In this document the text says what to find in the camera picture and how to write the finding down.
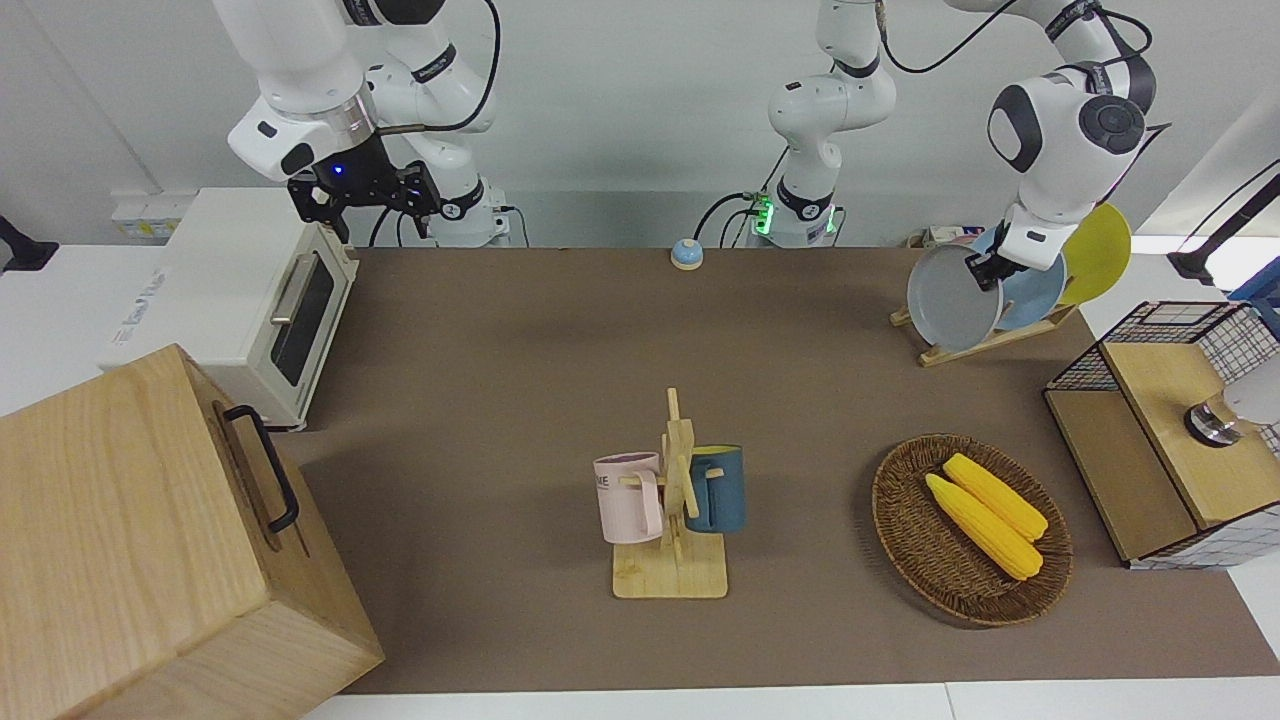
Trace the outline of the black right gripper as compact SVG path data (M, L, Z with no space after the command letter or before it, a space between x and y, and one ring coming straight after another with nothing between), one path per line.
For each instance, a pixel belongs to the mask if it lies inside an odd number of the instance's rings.
M288 193L300 219L320 223L343 245L349 227L347 208L392 208L411 218L420 240L429 237L431 215L442 210L442 196L422 160L399 170L392 164L381 136L330 155L288 179Z

